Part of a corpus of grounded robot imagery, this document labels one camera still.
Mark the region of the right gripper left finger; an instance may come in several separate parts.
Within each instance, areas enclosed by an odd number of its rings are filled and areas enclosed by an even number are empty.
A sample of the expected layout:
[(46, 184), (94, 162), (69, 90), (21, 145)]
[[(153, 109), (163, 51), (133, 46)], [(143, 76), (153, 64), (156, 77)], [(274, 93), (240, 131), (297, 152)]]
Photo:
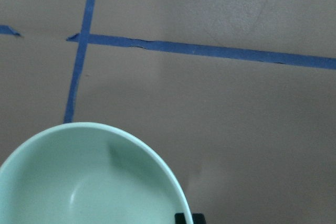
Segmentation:
[(184, 213), (176, 213), (174, 215), (175, 224), (186, 224), (185, 214)]

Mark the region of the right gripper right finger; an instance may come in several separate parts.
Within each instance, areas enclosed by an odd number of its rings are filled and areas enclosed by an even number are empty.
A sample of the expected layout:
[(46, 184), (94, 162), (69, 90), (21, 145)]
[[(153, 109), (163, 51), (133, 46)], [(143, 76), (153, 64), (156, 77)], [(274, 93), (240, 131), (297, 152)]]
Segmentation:
[(206, 224), (206, 219), (202, 213), (192, 213), (193, 224)]

